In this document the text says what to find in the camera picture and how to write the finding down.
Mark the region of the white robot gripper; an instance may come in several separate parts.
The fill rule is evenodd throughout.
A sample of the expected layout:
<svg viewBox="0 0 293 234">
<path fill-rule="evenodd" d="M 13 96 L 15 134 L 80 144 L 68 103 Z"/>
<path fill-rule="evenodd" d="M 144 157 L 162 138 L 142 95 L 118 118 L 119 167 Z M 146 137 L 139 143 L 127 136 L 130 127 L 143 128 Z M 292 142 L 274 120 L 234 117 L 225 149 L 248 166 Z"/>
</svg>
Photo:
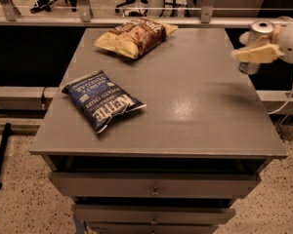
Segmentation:
<svg viewBox="0 0 293 234">
<path fill-rule="evenodd" d="M 231 56 L 239 62 L 271 63 L 282 59 L 293 63 L 293 19 L 280 19 L 281 25 L 252 24 L 249 31 L 239 36 L 239 42 L 244 46 L 263 46 L 240 48 L 232 51 Z"/>
</svg>

